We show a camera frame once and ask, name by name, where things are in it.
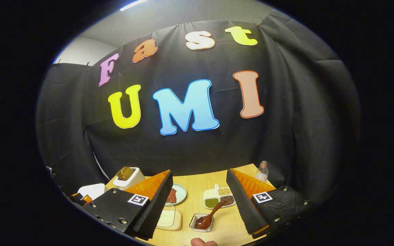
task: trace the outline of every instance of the soybean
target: soybean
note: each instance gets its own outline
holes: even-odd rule
[[[230,191],[229,188],[219,189],[219,195],[220,196],[229,195],[229,194],[232,194],[232,192]]]

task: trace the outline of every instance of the letter m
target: letter m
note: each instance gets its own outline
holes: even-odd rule
[[[211,81],[202,79],[189,84],[183,102],[177,98],[171,89],[161,89],[153,94],[153,99],[158,101],[161,114],[162,135],[172,135],[177,132],[177,127],[172,125],[171,118],[182,131],[188,130],[191,113],[194,113],[192,128],[195,131],[204,131],[219,127],[220,123],[214,118],[209,88]]]

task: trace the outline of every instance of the white box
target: white box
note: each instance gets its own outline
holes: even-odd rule
[[[112,183],[116,186],[116,188],[119,188],[120,190],[125,190],[145,180],[145,177],[139,168],[130,167],[130,169],[133,170],[133,174],[128,180],[119,180],[118,177],[115,177]]]

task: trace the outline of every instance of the ceiling light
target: ceiling light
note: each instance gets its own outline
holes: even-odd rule
[[[138,0],[138,1],[135,1],[135,2],[133,2],[133,3],[131,3],[131,4],[129,4],[129,5],[124,6],[123,8],[120,8],[119,10],[124,11],[124,10],[126,10],[126,9],[129,9],[129,8],[131,8],[131,7],[133,7],[133,6],[137,5],[137,4],[140,4],[140,3],[142,3],[142,2],[145,2],[145,1],[147,1],[147,0]]]

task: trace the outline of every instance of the black curtain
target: black curtain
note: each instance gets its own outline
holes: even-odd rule
[[[146,176],[167,169],[181,176],[266,160],[272,184],[293,186],[318,203],[327,199],[338,175],[354,162],[360,117],[355,86],[340,58],[310,30],[276,9],[265,20],[259,26],[181,24],[133,40],[89,70],[71,64],[52,67],[39,100],[38,136],[58,182],[71,192],[107,182],[93,153],[109,178],[123,166],[139,167]],[[224,31],[233,26],[250,30],[248,37],[258,44],[236,43]],[[185,35],[192,31],[210,32],[216,45],[188,49]],[[147,39],[156,40],[158,51],[133,63],[134,48]],[[99,87],[100,63],[115,53],[119,59],[110,80]],[[241,70],[259,74],[260,116],[240,116],[242,95],[233,73]],[[170,88],[183,101],[189,83],[199,79],[212,82],[209,95],[220,126],[209,131],[178,128],[174,135],[161,135],[153,93]],[[141,85],[141,120],[121,129],[107,99],[122,92],[123,116],[129,117],[125,90],[135,84]]]

